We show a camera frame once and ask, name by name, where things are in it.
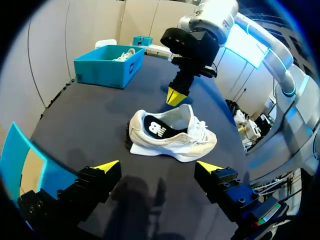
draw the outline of teal plastic bin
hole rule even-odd
[[[134,49],[135,54],[125,61],[112,61]],[[137,46],[107,45],[88,52],[74,60],[76,80],[82,84],[93,84],[124,89],[144,62],[145,49]]]
[[[150,46],[152,44],[153,38],[150,36],[134,36],[132,45],[136,46]]]

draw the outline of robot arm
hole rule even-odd
[[[172,60],[181,71],[169,85],[167,104],[175,106],[188,96],[194,76],[215,75],[210,66],[226,43],[231,27],[238,24],[268,47],[263,63],[278,82],[275,123],[247,153],[251,184],[261,185],[299,168],[314,175],[320,152],[316,147],[320,146],[316,143],[320,138],[320,89],[293,64],[293,56],[282,42],[238,13],[238,9],[236,0],[202,0],[193,14],[180,19],[178,28],[164,33],[162,44],[181,56]]]
[[[260,43],[268,47],[263,64],[279,83],[283,93],[288,97],[293,96],[296,93],[296,83],[288,69],[293,64],[294,59],[288,48],[262,26],[241,13],[237,13],[234,21],[247,34],[252,35]]]
[[[194,13],[180,19],[178,27],[184,31],[208,31],[222,47],[233,24],[268,47],[263,60],[265,67],[279,83],[286,96],[296,93],[296,84],[288,71],[294,59],[288,48],[262,26],[238,12],[236,0],[202,0]]]

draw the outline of white sneaker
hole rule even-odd
[[[208,154],[217,138],[194,116],[191,105],[182,104],[163,113],[137,111],[128,124],[126,143],[132,154],[164,154],[187,163]]]
[[[124,62],[135,53],[136,53],[136,50],[134,48],[130,48],[127,53],[123,52],[120,57],[113,59],[112,61]]]

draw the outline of dark table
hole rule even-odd
[[[124,90],[72,83],[47,109],[31,140],[77,172],[120,160],[123,178],[105,204],[79,227],[106,239],[230,239],[237,229],[217,204],[210,204],[194,179],[195,162],[169,156],[139,156],[125,147],[126,125],[140,109],[160,113],[178,67],[145,56]],[[202,161],[230,166],[248,183],[247,160],[233,117],[213,79],[196,77],[189,97],[195,116],[217,136]]]

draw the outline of shoe insole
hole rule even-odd
[[[155,139],[168,139],[180,133],[188,133],[188,128],[182,130],[173,129],[163,121],[151,115],[144,117],[143,126],[147,133]]]

